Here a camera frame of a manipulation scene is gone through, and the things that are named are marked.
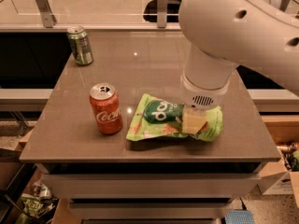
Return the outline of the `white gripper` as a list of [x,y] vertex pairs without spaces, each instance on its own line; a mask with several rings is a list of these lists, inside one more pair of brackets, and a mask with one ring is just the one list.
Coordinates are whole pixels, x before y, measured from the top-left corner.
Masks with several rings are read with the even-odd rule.
[[182,131],[197,134],[207,123],[206,112],[203,110],[210,110],[220,105],[228,87],[229,83],[226,82],[222,88],[207,90],[195,86],[185,75],[182,75],[179,94],[182,102],[188,105],[183,108]]

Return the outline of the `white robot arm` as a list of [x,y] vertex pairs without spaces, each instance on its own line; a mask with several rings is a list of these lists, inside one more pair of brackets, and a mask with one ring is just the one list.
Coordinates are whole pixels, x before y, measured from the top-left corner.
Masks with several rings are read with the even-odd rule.
[[180,83],[185,105],[221,104],[239,65],[299,92],[298,20],[264,0],[182,0],[178,21],[191,43]]

